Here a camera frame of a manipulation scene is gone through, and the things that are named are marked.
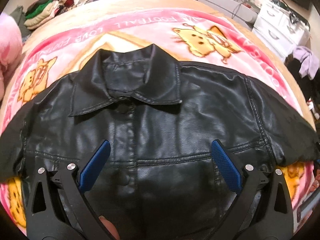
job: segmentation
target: wall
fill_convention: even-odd
[[[295,4],[291,0],[284,0],[289,7],[297,11],[303,17],[305,17],[310,23],[310,41],[307,44],[319,58],[320,58],[320,16],[316,11],[316,8],[312,5],[309,10],[306,10],[299,5]]]

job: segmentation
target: pink plush toy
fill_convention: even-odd
[[[17,68],[22,52],[21,32],[15,20],[5,13],[0,14],[0,101],[5,85]]]

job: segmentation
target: jacket collar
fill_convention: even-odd
[[[155,44],[126,53],[99,49],[74,78],[69,116],[126,97],[151,105],[180,104],[179,66]]]

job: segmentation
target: purple clothing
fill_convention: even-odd
[[[319,69],[319,59],[316,55],[312,53],[310,49],[305,46],[296,47],[293,52],[293,57],[300,61],[301,68],[299,74],[301,78],[308,75],[310,80],[313,80]]]

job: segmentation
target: green sweater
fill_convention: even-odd
[[[47,5],[48,5],[49,3],[51,3],[51,2],[52,2],[52,0],[49,0],[49,1],[47,1],[46,3],[39,5],[32,13],[26,15],[26,20],[31,19],[31,18],[33,18],[33,17],[36,17],[37,15],[39,15],[40,13],[42,13],[42,11],[44,10],[44,8],[46,8]]]

